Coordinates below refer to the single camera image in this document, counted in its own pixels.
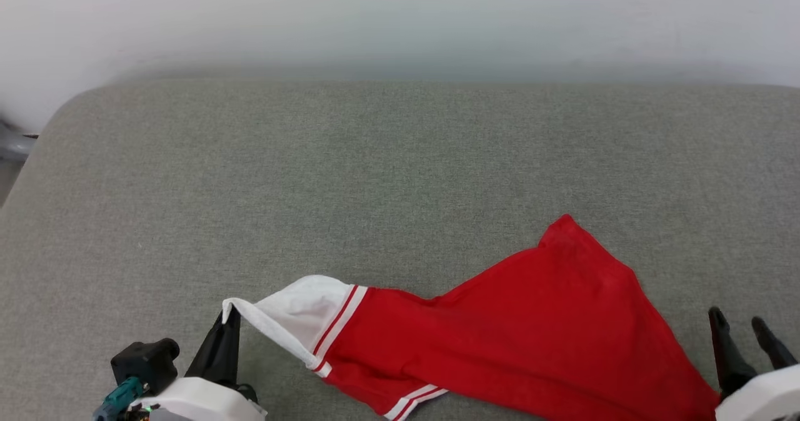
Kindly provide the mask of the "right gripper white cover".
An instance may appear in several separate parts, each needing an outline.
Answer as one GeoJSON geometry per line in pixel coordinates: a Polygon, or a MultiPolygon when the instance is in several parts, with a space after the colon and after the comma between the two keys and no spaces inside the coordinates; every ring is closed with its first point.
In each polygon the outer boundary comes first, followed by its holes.
{"type": "Polygon", "coordinates": [[[716,421],[800,421],[800,361],[766,321],[752,317],[751,327],[774,371],[758,375],[742,357],[719,307],[709,308],[708,318],[723,400],[716,421]]]}

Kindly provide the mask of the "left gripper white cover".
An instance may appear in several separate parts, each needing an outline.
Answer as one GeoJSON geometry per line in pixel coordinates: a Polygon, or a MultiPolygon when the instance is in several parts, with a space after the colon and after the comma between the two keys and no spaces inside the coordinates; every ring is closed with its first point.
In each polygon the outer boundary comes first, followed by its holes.
{"type": "Polygon", "coordinates": [[[133,412],[146,414],[149,421],[266,421],[265,409],[242,392],[228,388],[238,386],[242,319],[235,307],[225,320],[222,318],[220,313],[189,364],[186,377],[175,380],[158,395],[135,400],[129,405],[133,412]]]}

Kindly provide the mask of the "red and white shirt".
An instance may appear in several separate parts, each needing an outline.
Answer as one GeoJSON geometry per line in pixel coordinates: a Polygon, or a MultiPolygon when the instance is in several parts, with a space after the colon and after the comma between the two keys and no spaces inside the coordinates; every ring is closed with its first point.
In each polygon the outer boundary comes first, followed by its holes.
{"type": "Polygon", "coordinates": [[[390,421],[448,392],[549,421],[714,421],[718,394],[627,265],[568,214],[432,299],[309,275],[246,319],[390,421]]]}

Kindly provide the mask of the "grey fabric sofa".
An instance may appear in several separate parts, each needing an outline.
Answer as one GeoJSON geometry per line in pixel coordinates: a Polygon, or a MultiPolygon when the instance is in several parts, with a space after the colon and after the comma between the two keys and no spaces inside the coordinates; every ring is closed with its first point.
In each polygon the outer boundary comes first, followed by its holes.
{"type": "Polygon", "coordinates": [[[800,359],[800,89],[108,86],[60,107],[0,207],[0,421],[91,421],[109,361],[191,363],[222,301],[304,275],[441,295],[571,214],[709,383],[708,309],[800,359]]]}

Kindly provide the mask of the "grey rounded object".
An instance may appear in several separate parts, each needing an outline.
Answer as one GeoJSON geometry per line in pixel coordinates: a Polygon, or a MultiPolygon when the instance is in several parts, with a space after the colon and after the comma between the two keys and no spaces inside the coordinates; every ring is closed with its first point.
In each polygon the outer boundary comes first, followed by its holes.
{"type": "Polygon", "coordinates": [[[37,139],[37,134],[24,134],[0,116],[0,161],[26,162],[37,139]]]}

